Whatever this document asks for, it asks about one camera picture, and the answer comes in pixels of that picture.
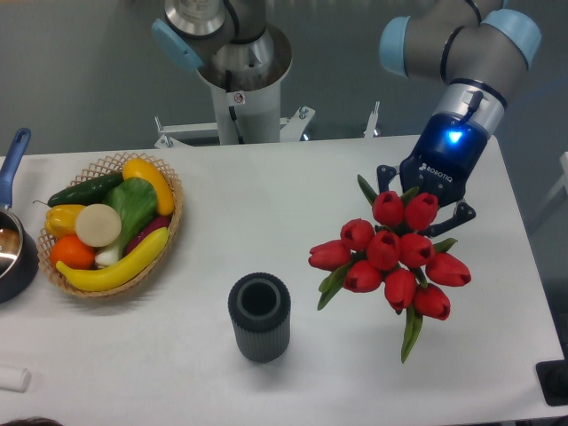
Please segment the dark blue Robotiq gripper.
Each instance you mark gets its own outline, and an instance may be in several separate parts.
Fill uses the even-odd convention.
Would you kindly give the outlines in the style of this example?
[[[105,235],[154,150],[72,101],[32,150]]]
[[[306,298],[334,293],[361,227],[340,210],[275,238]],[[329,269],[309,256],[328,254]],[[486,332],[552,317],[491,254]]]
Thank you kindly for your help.
[[[399,174],[405,191],[417,186],[421,193],[436,195],[440,207],[457,201],[450,218],[429,225],[420,235],[440,236],[464,225],[477,216],[462,198],[487,141],[486,134],[478,128],[461,123],[449,114],[435,114],[400,166],[382,164],[377,167],[379,194],[388,192],[392,180]]]

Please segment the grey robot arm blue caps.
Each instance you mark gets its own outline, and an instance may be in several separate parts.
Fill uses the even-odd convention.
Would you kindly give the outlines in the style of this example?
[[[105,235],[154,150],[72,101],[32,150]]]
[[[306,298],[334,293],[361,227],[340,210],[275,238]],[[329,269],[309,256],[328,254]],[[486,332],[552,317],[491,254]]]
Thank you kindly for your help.
[[[454,205],[451,218],[429,225],[437,237],[476,215],[464,200],[466,184],[540,47],[537,24],[503,1],[437,1],[420,18],[397,17],[379,43],[383,67],[404,77],[446,85],[416,145],[398,166],[377,168],[378,188],[398,178]]]

